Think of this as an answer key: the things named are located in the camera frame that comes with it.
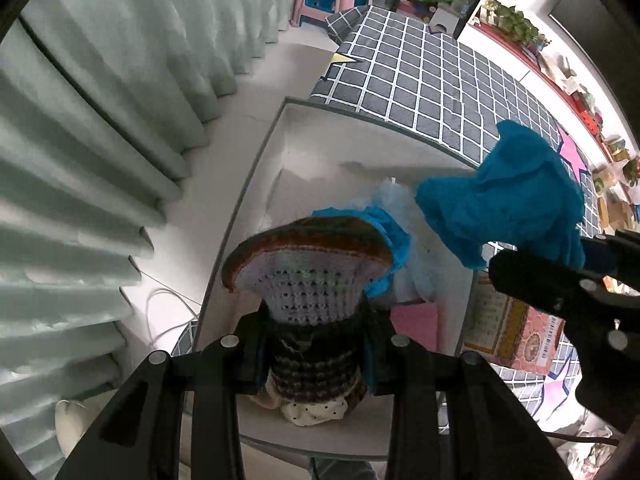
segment knitted hat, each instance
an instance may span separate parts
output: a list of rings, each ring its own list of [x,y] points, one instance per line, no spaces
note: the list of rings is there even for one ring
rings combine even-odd
[[[323,402],[353,389],[361,361],[358,304],[392,255],[380,232],[350,216],[312,217],[242,242],[222,282],[270,311],[267,356],[279,394]]]

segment open box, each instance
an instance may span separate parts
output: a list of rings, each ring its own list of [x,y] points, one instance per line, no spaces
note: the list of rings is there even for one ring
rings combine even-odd
[[[257,310],[260,298],[231,294],[220,282],[226,256],[247,237],[366,198],[386,178],[415,187],[430,176],[471,175],[475,169],[434,140],[392,124],[325,105],[287,98],[267,133],[231,216],[200,314],[195,349],[231,333],[239,317]],[[436,263],[438,351],[454,355],[473,281],[473,272],[431,232],[422,240]],[[265,410],[238,398],[243,439],[315,456],[386,460],[393,402],[366,397],[343,420],[299,428],[279,410]]]

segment floor tile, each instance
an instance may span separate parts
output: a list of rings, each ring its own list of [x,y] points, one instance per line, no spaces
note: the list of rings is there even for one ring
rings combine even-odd
[[[183,196],[164,205],[167,224],[148,229],[151,258],[136,258],[148,275],[201,303],[220,243],[255,155],[271,126],[226,114],[207,124],[211,143],[186,154],[193,171]]]
[[[222,116],[245,114],[272,121],[286,96],[307,99],[330,62],[332,52],[296,43],[266,47],[251,74],[239,75],[238,92],[219,100]]]

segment potted plant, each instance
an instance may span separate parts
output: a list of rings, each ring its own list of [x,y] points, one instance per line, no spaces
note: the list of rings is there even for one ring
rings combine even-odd
[[[495,12],[496,10],[498,10],[500,8],[500,2],[498,0],[485,0],[482,3],[482,6],[486,9],[486,10],[490,10],[491,12]]]
[[[622,168],[622,175],[624,175],[626,182],[628,185],[636,186],[638,184],[638,180],[640,180],[640,168],[639,168],[639,158],[636,156],[632,158],[628,163],[626,163]]]
[[[516,10],[515,6],[506,7],[500,5],[495,11],[498,16],[498,30],[507,40],[520,43],[523,46],[534,44],[534,40],[539,36],[540,31],[534,27],[521,10]]]

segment pink cloth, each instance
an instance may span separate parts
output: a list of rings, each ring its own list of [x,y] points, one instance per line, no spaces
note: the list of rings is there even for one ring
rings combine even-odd
[[[391,323],[397,333],[409,336],[427,350],[437,350],[438,306],[435,303],[396,305],[391,309]]]

